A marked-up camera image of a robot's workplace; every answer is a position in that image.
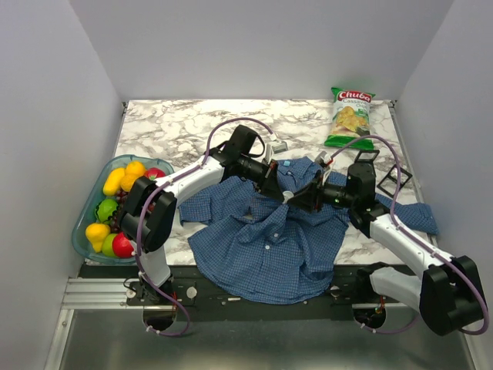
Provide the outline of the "blue checked shirt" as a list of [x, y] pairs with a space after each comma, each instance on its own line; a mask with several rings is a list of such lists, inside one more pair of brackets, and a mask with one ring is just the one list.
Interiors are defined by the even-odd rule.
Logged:
[[250, 180], [230, 177], [179, 206], [182, 223], [205, 228], [188, 243], [200, 272], [232, 295], [293, 304], [322, 294], [350, 218], [323, 206], [308, 213], [257, 193]]

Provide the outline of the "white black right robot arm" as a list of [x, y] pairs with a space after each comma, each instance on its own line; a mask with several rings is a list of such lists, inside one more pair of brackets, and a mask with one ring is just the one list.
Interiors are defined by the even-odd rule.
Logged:
[[358, 160], [349, 166], [343, 186], [326, 183], [317, 173], [294, 195], [285, 195], [284, 201], [307, 212], [325, 204], [346, 208], [356, 229], [390, 249], [412, 270], [406, 275], [385, 264], [368, 267], [354, 283], [360, 300], [391, 297], [419, 313], [437, 335], [484, 334], [490, 318], [475, 262], [454, 257], [416, 235], [398, 220], [393, 208], [376, 198], [375, 187], [373, 163]]

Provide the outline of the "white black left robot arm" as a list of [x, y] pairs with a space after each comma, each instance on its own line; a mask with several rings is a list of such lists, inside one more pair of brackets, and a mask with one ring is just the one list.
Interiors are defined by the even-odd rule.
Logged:
[[165, 243], [173, 228], [176, 209], [212, 185], [229, 177], [250, 180], [257, 193], [283, 202], [277, 182], [274, 154], [287, 150], [284, 141], [271, 133], [260, 154], [250, 152], [259, 134], [239, 125], [223, 144], [206, 148], [194, 163], [161, 180], [140, 177], [130, 190], [117, 224], [127, 238], [136, 242], [136, 263], [144, 295], [153, 304], [171, 296], [171, 271], [166, 262]]

